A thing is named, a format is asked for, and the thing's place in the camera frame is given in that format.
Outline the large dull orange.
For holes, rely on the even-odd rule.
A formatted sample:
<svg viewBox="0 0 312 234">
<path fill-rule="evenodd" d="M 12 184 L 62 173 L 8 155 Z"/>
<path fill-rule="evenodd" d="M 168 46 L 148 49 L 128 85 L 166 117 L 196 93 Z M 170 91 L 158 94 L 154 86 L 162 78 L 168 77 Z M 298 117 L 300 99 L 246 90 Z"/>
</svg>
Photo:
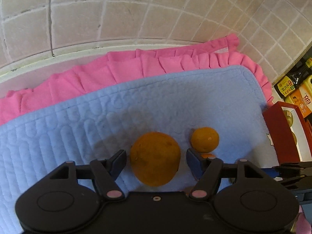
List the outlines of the large dull orange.
<svg viewBox="0 0 312 234">
<path fill-rule="evenodd" d="M 179 169 L 181 149 L 175 139 L 161 132 L 140 136 L 132 145 L 132 172 L 143 184 L 157 187 L 169 183 Z"/>
</svg>

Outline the small orange mandarin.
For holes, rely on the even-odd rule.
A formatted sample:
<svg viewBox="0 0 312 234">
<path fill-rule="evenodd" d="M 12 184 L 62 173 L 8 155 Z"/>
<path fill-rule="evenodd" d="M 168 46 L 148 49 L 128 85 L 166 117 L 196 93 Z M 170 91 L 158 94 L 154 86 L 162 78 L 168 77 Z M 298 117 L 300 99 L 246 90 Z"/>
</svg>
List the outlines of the small orange mandarin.
<svg viewBox="0 0 312 234">
<path fill-rule="evenodd" d="M 190 144 L 199 153 L 210 153 L 219 145 L 219 134 L 211 127 L 195 129 L 191 135 Z"/>
</svg>

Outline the light blue quilted mat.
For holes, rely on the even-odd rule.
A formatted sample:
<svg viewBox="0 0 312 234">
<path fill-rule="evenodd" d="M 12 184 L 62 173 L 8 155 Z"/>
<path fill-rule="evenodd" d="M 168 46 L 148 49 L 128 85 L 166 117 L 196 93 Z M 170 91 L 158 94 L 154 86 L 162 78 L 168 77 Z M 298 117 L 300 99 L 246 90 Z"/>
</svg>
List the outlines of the light blue quilted mat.
<svg viewBox="0 0 312 234">
<path fill-rule="evenodd" d="M 266 106 L 254 74 L 229 66 L 125 82 L 17 117 L 1 126 L 1 233 L 22 231 L 17 198 L 56 167 L 108 159 L 148 132 L 170 135 L 185 153 L 192 132 L 211 127 L 224 162 L 276 166 Z"/>
</svg>

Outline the red cardboard box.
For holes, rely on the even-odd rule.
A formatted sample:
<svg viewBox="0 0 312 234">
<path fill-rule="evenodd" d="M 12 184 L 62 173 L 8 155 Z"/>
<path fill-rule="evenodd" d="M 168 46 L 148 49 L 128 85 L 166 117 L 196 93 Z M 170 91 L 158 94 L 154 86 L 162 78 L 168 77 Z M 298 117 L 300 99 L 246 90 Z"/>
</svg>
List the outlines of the red cardboard box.
<svg viewBox="0 0 312 234">
<path fill-rule="evenodd" d="M 311 161 L 311 132 L 298 106 L 278 101 L 263 117 L 280 164 Z"/>
</svg>

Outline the dark soy sauce bottle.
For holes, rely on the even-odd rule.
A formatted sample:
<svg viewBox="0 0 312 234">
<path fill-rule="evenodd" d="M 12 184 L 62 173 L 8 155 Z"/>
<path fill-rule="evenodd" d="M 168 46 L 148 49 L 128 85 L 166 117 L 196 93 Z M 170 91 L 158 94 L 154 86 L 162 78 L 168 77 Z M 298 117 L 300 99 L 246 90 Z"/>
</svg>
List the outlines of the dark soy sauce bottle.
<svg viewBox="0 0 312 234">
<path fill-rule="evenodd" d="M 275 84 L 274 88 L 278 95 L 285 99 L 293 93 L 301 83 L 311 75 L 311 67 L 306 65 L 294 66 L 282 79 Z"/>
</svg>

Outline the yellow dish detergent jug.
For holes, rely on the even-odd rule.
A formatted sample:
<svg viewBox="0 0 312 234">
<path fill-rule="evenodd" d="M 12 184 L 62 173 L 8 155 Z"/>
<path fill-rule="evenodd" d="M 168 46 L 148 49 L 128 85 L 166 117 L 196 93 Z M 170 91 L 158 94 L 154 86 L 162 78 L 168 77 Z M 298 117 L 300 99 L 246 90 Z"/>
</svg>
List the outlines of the yellow dish detergent jug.
<svg viewBox="0 0 312 234">
<path fill-rule="evenodd" d="M 308 76 L 300 86 L 289 96 L 285 98 L 285 102 L 299 107 L 301 114 L 307 118 L 312 111 L 312 75 Z"/>
</svg>

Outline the pink ruffled cloth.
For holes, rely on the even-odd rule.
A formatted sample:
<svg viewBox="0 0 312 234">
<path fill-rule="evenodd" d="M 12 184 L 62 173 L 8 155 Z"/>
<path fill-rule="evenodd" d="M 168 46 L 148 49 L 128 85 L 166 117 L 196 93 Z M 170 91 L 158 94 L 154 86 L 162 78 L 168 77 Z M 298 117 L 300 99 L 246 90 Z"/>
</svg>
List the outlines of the pink ruffled cloth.
<svg viewBox="0 0 312 234">
<path fill-rule="evenodd" d="M 272 86 L 260 65 L 238 52 L 235 34 L 195 45 L 114 51 L 83 66 L 51 75 L 35 88 L 10 90 L 1 98 L 1 124 L 57 103 L 109 86 L 158 75 L 241 65 L 258 81 L 267 105 L 273 101 Z"/>
</svg>

